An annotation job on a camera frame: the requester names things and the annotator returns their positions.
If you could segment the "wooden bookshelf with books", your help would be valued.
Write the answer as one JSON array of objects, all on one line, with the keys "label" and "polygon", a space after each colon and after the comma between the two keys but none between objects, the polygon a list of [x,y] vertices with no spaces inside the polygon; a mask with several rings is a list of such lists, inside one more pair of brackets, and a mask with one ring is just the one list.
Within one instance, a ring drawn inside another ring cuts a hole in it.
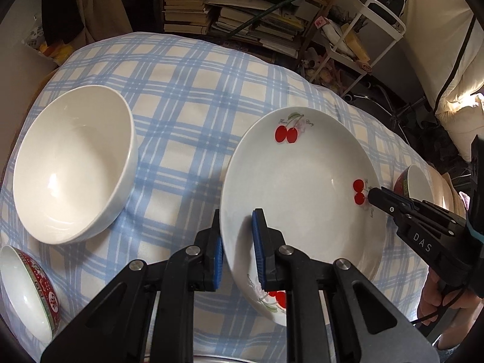
[{"label": "wooden bookshelf with books", "polygon": [[329,0],[162,0],[163,30],[294,61]]}]

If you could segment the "cream padded chair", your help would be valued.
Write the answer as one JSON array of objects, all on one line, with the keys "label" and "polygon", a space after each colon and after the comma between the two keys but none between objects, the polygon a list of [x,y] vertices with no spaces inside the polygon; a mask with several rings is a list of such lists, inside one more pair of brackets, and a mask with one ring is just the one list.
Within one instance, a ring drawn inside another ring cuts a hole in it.
[{"label": "cream padded chair", "polygon": [[483,28],[465,0],[406,0],[405,53],[460,156],[483,136]]}]

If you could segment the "small cherry plate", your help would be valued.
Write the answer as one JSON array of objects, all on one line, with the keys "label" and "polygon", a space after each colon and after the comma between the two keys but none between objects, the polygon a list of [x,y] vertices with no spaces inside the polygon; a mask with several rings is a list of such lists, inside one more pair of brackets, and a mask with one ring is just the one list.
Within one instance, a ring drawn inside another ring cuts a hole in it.
[{"label": "small cherry plate", "polygon": [[345,258],[373,279],[386,238],[386,217],[367,199],[377,185],[358,140],[324,112],[288,106],[248,129],[226,171],[220,227],[233,280],[259,314],[286,324],[286,294],[266,293],[258,280],[253,210],[309,257]]}]

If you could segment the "white rolling cart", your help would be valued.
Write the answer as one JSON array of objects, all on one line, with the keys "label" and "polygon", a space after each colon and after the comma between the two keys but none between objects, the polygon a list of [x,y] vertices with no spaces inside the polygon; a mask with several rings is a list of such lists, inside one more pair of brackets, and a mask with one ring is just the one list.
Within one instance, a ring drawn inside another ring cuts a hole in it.
[{"label": "white rolling cart", "polygon": [[[309,73],[309,81],[327,83],[332,79],[341,96],[353,91],[363,78],[371,75],[375,66],[392,48],[400,42],[406,26],[382,2],[377,0],[346,0],[349,11],[355,14],[342,26],[326,16],[317,19],[319,32],[315,34],[326,53],[315,63]],[[367,41],[357,32],[360,24],[369,24],[384,36],[384,44],[371,52]]]}]

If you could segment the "large white bowl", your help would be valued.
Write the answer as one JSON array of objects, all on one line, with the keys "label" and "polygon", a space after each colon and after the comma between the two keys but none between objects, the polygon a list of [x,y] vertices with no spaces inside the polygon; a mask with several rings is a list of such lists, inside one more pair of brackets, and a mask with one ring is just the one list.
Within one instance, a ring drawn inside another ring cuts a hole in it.
[{"label": "large white bowl", "polygon": [[22,140],[13,175],[17,215],[43,244],[92,238],[125,207],[137,162],[134,118],[119,92],[72,89],[40,112]]}]

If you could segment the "large red patterned bowl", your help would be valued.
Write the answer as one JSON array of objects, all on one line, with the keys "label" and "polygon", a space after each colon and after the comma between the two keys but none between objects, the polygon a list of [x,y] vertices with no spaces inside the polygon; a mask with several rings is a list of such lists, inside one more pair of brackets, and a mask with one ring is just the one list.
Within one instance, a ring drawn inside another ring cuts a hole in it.
[{"label": "large red patterned bowl", "polygon": [[417,165],[408,166],[394,182],[393,191],[419,201],[433,201],[431,186]]}]

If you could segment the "small red patterned bowl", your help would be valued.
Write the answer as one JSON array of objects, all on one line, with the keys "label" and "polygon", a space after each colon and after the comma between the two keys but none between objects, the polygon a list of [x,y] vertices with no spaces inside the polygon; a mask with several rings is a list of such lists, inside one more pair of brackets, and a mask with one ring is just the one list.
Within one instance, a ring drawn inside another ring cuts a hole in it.
[{"label": "small red patterned bowl", "polygon": [[60,325],[60,302],[53,284],[31,256],[10,245],[1,248],[1,278],[22,324],[39,342],[49,344]]}]

